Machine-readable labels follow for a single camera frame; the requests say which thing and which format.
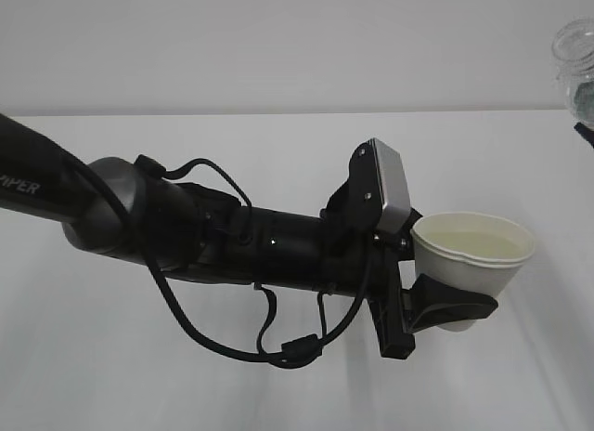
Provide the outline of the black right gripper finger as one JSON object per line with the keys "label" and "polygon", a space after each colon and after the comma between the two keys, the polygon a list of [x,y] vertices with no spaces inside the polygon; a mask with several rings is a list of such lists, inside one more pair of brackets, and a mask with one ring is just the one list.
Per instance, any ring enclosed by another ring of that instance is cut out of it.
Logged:
{"label": "black right gripper finger", "polygon": [[594,130],[592,128],[583,123],[576,123],[574,130],[590,145],[591,148],[594,148]]}

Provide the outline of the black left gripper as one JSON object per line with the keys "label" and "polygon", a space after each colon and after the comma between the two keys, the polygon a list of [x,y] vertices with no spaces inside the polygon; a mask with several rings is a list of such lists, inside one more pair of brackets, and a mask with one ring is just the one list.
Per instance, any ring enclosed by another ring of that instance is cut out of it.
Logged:
{"label": "black left gripper", "polygon": [[363,303],[368,304],[380,354],[388,359],[410,356],[416,347],[413,333],[458,321],[483,320],[498,308],[490,295],[450,287],[425,274],[409,289],[402,287],[399,263],[414,257],[410,229],[420,218],[413,209],[395,234],[373,231],[345,249],[320,292],[348,295],[354,301],[342,320],[323,333],[323,344],[331,343],[349,327]]}

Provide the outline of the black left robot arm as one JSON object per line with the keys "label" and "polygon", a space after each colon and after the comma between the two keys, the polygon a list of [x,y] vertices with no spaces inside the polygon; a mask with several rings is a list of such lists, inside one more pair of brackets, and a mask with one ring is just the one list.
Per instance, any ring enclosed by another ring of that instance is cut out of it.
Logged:
{"label": "black left robot arm", "polygon": [[[353,152],[346,181],[318,216],[256,208],[231,193],[187,181],[201,159],[175,170],[145,155],[83,163],[44,135],[1,120],[1,205],[57,221],[75,248],[145,266],[184,332],[221,356],[302,368],[368,305],[381,355],[407,358],[416,332],[457,320],[482,320],[498,306],[488,294],[427,275],[404,288],[398,265],[415,257],[412,208],[399,154],[376,138]],[[201,333],[171,281],[250,285],[277,313],[274,288],[340,294],[352,305],[333,328],[284,343],[277,352],[224,346]]]}

